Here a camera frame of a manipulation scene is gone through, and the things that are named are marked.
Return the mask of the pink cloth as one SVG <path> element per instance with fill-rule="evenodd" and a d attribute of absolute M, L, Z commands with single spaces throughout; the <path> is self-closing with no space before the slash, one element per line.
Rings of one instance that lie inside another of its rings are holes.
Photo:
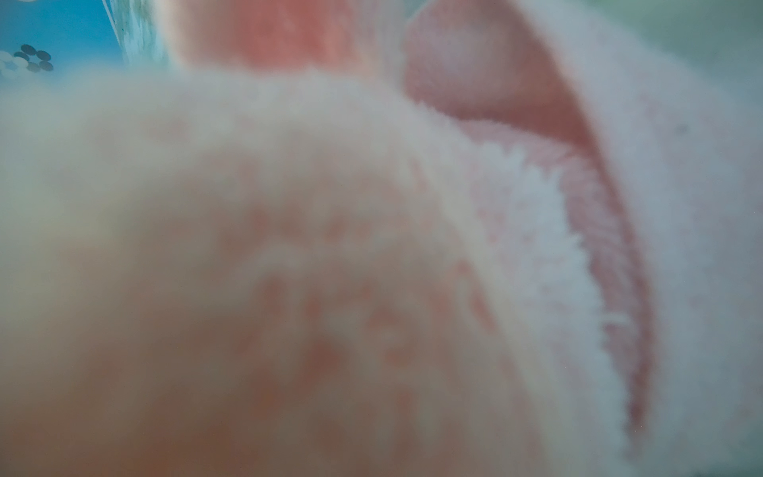
<path fill-rule="evenodd" d="M 762 117 L 571 1 L 159 1 L 1 94 L 5 476 L 762 472 Z"/>

